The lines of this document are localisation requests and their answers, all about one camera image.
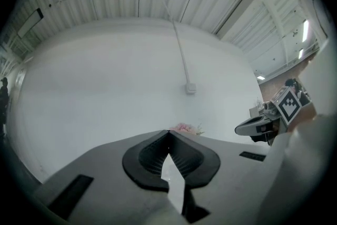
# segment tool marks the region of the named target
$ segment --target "ceiling light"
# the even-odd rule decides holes
[[[309,31],[309,22],[305,21],[303,26],[303,40],[302,42],[305,42],[308,37],[308,31]]]
[[[30,17],[25,21],[25,23],[21,26],[21,28],[19,29],[19,31],[17,32],[17,35],[20,38],[23,38],[24,35],[27,34],[27,32],[29,30],[31,30],[33,28],[34,25],[36,25],[39,21],[41,21],[43,19],[43,14],[40,10],[40,8],[38,8],[36,11],[34,11]]]
[[[300,50],[299,59],[302,57],[302,55],[303,55],[303,49]]]

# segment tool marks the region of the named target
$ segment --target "pink flower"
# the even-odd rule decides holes
[[[170,130],[174,131],[182,131],[182,132],[188,132],[194,135],[201,135],[203,132],[201,130],[201,124],[195,128],[192,125],[187,125],[185,123],[179,123],[177,126],[170,128]]]

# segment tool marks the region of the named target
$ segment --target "wall outlet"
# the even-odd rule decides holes
[[[187,95],[193,95],[196,93],[196,84],[185,84],[185,91]]]

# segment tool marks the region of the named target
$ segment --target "cable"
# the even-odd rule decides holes
[[[177,28],[175,27],[175,24],[174,24],[174,21],[172,19],[172,16],[171,16],[171,13],[169,11],[169,8],[167,7],[166,3],[165,3],[165,0],[162,0],[163,1],[163,4],[165,6],[165,9],[168,13],[168,16],[170,17],[170,20],[173,24],[173,28],[174,28],[174,31],[175,31],[175,35],[177,37],[177,40],[178,40],[178,44],[179,44],[179,49],[180,49],[180,54],[181,54],[181,58],[183,59],[183,65],[184,65],[184,69],[185,69],[185,75],[186,75],[186,81],[187,83],[189,84],[190,83],[190,76],[189,76],[189,72],[187,70],[187,65],[186,65],[186,60],[185,60],[185,56],[184,56],[184,53],[183,53],[183,49],[182,49],[182,46],[181,46],[181,43],[180,43],[180,39],[179,39],[179,36],[178,36],[178,31],[177,31]]]
[[[267,133],[264,134],[264,137],[265,137],[265,141],[266,141],[267,144],[270,146],[269,141],[268,141],[268,139],[267,139]]]

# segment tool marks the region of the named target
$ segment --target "black slot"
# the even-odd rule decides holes
[[[265,155],[260,154],[254,154],[250,152],[242,152],[240,156],[243,156],[244,158],[251,159],[251,160],[258,160],[258,161],[264,161]]]
[[[267,123],[265,125],[261,125],[261,126],[256,126],[256,132],[257,133],[265,133],[267,131],[273,131],[273,122]]]
[[[40,18],[43,19],[43,13],[42,13],[41,9],[38,8],[36,11],[39,14]]]
[[[185,187],[184,204],[181,215],[189,222],[195,223],[210,214],[206,209],[195,204],[195,200],[189,188]]]
[[[248,125],[248,124],[253,124],[255,122],[261,121],[263,119],[263,116],[257,116],[255,118],[251,118],[249,119],[247,122],[244,122],[244,125]]]
[[[66,220],[76,204],[94,179],[79,175],[65,190],[49,205],[49,209]]]

